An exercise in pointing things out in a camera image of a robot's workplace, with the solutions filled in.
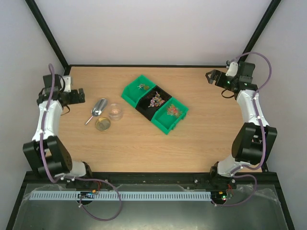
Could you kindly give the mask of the silver metal scoop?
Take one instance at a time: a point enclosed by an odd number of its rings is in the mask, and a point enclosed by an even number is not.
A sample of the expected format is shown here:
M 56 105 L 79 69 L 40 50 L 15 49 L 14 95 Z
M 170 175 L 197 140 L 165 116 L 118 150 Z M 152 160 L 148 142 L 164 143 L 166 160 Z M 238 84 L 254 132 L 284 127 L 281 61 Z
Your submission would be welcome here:
M 85 125 L 87 125 L 93 117 L 98 117 L 101 115 L 101 113 L 104 111 L 104 109 L 106 108 L 108 103 L 108 100 L 106 98 L 101 98 L 100 100 L 98 100 L 96 102 L 96 104 L 94 105 L 93 109 L 91 110 L 91 117 L 88 119 L 88 121 L 86 121 Z

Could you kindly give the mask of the green bin with gummy candies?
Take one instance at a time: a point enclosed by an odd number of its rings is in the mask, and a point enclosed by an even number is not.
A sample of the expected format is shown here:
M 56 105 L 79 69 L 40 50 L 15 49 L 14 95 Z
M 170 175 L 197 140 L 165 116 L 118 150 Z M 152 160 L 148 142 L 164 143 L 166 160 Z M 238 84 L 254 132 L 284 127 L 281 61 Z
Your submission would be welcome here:
M 172 97 L 155 113 L 151 122 L 167 135 L 185 118 L 188 111 L 188 107 Z

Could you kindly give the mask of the black bin with swirl lollipops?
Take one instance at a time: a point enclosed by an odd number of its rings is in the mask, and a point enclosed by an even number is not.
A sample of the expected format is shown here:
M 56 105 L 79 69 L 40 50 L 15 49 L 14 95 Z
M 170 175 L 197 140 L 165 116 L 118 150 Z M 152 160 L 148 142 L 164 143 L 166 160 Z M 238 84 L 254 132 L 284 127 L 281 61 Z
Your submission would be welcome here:
M 146 93 L 138 102 L 136 110 L 140 112 L 149 121 L 155 113 L 171 99 L 171 95 L 159 86 L 155 86 Z

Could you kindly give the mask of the green bin with square lollipops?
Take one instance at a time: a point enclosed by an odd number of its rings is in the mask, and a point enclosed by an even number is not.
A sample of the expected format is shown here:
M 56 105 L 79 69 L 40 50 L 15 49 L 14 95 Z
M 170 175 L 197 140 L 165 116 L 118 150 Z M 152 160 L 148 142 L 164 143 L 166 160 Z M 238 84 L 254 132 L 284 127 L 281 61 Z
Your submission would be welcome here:
M 124 88 L 121 97 L 135 108 L 139 100 L 155 86 L 147 77 L 140 75 Z

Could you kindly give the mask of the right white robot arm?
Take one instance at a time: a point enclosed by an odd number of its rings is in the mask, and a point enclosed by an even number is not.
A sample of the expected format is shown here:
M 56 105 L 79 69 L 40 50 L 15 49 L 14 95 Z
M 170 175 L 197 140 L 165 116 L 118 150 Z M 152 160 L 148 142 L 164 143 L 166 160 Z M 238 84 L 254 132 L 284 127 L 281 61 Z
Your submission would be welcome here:
M 259 89 L 252 83 L 255 64 L 231 62 L 227 72 L 214 69 L 205 74 L 208 83 L 231 91 L 239 104 L 243 126 L 233 141 L 231 155 L 210 169 L 209 183 L 213 188 L 232 184 L 240 170 L 259 169 L 266 162 L 277 137 L 277 129 L 266 121 L 259 102 Z

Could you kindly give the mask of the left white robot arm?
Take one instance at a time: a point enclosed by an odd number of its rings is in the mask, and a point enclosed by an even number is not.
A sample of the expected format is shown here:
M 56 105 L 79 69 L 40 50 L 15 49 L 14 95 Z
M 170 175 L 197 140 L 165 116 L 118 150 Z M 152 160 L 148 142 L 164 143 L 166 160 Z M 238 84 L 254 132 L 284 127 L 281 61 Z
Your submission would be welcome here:
M 31 142 L 23 145 L 23 153 L 38 178 L 93 176 L 90 166 L 83 161 L 73 161 L 68 150 L 58 137 L 59 122 L 64 107 L 85 102 L 82 88 L 73 90 L 72 77 L 45 75 L 44 88 L 39 93 L 37 105 L 39 121 Z

